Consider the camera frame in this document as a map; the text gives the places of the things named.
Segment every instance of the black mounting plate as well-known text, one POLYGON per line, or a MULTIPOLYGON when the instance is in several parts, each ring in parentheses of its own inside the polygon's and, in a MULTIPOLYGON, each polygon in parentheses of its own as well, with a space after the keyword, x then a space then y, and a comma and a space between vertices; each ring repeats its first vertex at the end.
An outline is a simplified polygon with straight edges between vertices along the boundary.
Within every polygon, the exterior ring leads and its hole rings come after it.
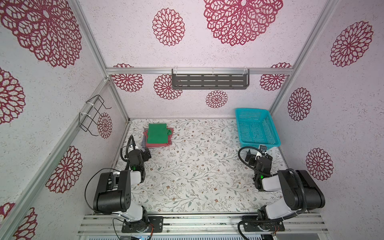
MULTIPOLYGON (((243 220, 257 220, 257 216, 243 216, 243 220)), ((285 231, 285 227, 283 222, 270 222, 270 223, 263 223, 264 225, 270 226, 269 230, 262 230, 257 223, 250 222, 248 224, 244 223, 244 230, 246 232, 268 232, 268 231, 285 231)))
MULTIPOLYGON (((163 231, 163 220, 164 220, 164 217, 162 216, 159 216, 159 217, 148 217, 149 219, 149 223, 152 223, 154 228, 153 228, 153 232, 162 232, 163 231)), ((152 228, 151 226, 149 226, 149 228, 144 231, 146 233, 150 233, 152 231, 152 228)), ((124 220, 124 224, 122 225, 122 229, 121 229, 121 232, 122 233, 137 233, 136 229, 130 229, 128 227, 128 224, 127 222, 124 220)))

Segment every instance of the red doily pattern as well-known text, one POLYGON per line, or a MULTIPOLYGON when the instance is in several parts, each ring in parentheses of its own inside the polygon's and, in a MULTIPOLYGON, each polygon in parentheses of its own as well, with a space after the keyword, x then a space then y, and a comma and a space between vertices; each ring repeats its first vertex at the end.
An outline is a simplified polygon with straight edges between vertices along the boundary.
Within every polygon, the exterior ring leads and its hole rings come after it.
POLYGON ((221 43, 244 45, 276 20, 283 0, 204 0, 207 28, 221 43))
POLYGON ((305 160, 308 171, 318 180, 327 180, 333 173, 331 156, 320 148, 312 149, 305 160))
POLYGON ((83 160, 79 150, 70 146, 45 186, 55 193, 70 190, 79 179, 82 167, 83 160))
POLYGON ((66 68, 79 58, 79 25, 66 0, 1 0, 0 17, 38 60, 66 68))
POLYGON ((163 8, 152 21, 156 38, 166 46, 178 44, 184 37, 184 22, 180 14, 173 9, 163 8))
MULTIPOLYGON (((115 68, 133 68, 129 64, 119 63, 115 68)), ((115 74, 111 75, 113 82, 117 87, 127 92, 136 92, 143 87, 143 78, 141 74, 115 74)))
POLYGON ((348 66, 361 58, 372 42, 372 26, 360 21, 344 29, 331 49, 331 61, 338 67, 348 66))
MULTIPOLYGON (((271 68, 290 68, 292 67, 289 63, 278 63, 272 65, 271 68)), ((283 81, 287 75, 284 74, 263 74, 260 78, 260 86, 268 91, 279 89, 283 84, 283 81)))
POLYGON ((6 204, 0 207, 0 223, 5 219, 8 215, 9 211, 13 208, 15 203, 7 202, 6 204))
POLYGON ((0 124, 18 118, 25 106, 25 95, 19 81, 0 68, 0 124))
POLYGON ((97 130, 102 138, 108 138, 112 133, 112 120, 108 113, 102 113, 97 121, 97 130))
POLYGON ((228 95, 219 90, 214 90, 210 92, 205 98, 205 102, 211 108, 220 108, 224 106, 228 101, 228 95))
POLYGON ((28 215, 24 217, 19 228, 17 228, 15 234, 13 235, 15 240, 31 240, 35 235, 35 230, 37 227, 37 214, 35 213, 35 208, 31 207, 28 211, 28 215))
POLYGON ((303 120, 310 112, 311 103, 311 95, 307 89, 294 90, 288 101, 289 116, 295 121, 303 120))
POLYGON ((183 92, 183 90, 175 90, 172 88, 172 76, 169 74, 158 76, 153 87, 157 95, 168 100, 178 98, 183 92))

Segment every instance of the folded green cloth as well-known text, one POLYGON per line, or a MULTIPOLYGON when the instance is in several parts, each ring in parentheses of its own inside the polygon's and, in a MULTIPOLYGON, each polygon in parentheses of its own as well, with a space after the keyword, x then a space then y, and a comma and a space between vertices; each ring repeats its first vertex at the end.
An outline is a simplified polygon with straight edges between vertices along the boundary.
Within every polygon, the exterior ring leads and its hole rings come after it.
POLYGON ((168 143, 168 135, 171 134, 172 131, 167 129, 166 123, 150 123, 148 126, 147 143, 168 143))

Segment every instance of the floral tabletop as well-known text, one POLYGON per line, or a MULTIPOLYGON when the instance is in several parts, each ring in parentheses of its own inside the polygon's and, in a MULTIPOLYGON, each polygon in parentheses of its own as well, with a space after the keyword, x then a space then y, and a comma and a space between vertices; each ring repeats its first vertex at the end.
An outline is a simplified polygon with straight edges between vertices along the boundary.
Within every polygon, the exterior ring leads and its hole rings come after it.
MULTIPOLYGON (((125 144, 132 134, 139 146, 144 129, 158 122, 174 128, 172 145, 150 149, 145 181, 131 186, 132 200, 147 211, 254 212, 282 197, 280 191, 255 188, 253 171, 237 157, 235 119, 134 119, 125 144)), ((273 157, 272 173, 286 169, 278 148, 268 154, 273 157)), ((125 166, 120 159, 116 169, 125 166)))

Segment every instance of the stack of folded clothes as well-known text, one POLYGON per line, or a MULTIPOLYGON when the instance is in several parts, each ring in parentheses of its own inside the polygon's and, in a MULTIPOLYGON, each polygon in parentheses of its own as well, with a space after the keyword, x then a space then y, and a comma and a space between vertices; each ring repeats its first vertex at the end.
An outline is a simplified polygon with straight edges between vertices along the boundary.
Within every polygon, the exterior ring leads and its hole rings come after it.
POLYGON ((167 128, 166 123, 150 123, 144 131, 142 146, 147 148, 167 147, 172 144, 173 128, 167 128))

